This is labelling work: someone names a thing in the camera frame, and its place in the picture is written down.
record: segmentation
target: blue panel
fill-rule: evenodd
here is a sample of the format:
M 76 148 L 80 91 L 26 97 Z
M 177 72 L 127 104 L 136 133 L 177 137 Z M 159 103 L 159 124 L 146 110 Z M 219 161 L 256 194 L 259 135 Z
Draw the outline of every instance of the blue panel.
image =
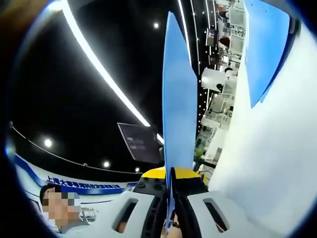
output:
M 166 182 L 172 167 L 192 168 L 194 159 L 197 77 L 190 65 L 186 42 L 173 13 L 168 14 L 163 62 L 163 137 Z M 174 207 L 169 200 L 169 211 Z
M 245 0 L 245 5 L 249 13 L 245 64 L 252 108 L 274 80 L 285 49 L 290 17 L 260 0 Z

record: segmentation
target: black screw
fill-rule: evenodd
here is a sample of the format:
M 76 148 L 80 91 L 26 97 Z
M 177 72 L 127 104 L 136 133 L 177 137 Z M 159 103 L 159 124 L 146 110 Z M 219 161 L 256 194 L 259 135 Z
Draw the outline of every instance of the black screw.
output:
M 155 190 L 161 190 L 163 187 L 162 187 L 162 185 L 160 185 L 160 184 L 155 184 L 154 185 L 154 189 Z
M 140 182 L 140 183 L 138 184 L 138 187 L 139 187 L 139 188 L 143 188 L 143 187 L 145 187 L 145 183 Z

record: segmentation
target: yellow part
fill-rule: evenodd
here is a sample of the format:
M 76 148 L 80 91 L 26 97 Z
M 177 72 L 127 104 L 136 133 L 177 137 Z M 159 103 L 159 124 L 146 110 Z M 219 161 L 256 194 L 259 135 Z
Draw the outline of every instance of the yellow part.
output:
M 193 170 L 175 167 L 176 179 L 200 178 L 200 175 Z M 143 178 L 165 179 L 165 167 L 152 169 L 142 174 Z
M 165 167 L 149 170 L 142 174 L 142 177 L 150 179 L 165 179 Z
M 193 170 L 175 167 L 176 179 L 200 178 L 200 175 Z

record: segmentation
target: display screen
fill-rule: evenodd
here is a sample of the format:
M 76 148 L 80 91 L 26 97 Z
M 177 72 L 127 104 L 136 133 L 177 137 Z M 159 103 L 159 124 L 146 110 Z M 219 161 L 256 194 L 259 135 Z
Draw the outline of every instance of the display screen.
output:
M 152 127 L 124 123 L 118 123 L 118 127 L 134 160 L 151 164 L 161 162 L 157 133 Z

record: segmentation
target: white wall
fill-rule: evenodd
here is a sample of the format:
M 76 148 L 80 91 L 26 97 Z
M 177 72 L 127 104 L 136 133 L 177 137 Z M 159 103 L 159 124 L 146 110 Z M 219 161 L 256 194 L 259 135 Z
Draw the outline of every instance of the white wall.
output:
M 212 156 L 213 158 L 216 155 L 218 148 L 223 148 L 224 140 L 226 138 L 227 130 L 218 128 L 211 143 L 208 146 L 208 150 L 206 152 L 207 156 Z
M 244 61 L 210 190 L 223 192 L 250 220 L 286 236 L 317 197 L 316 41 L 302 25 L 266 99 L 253 109 Z

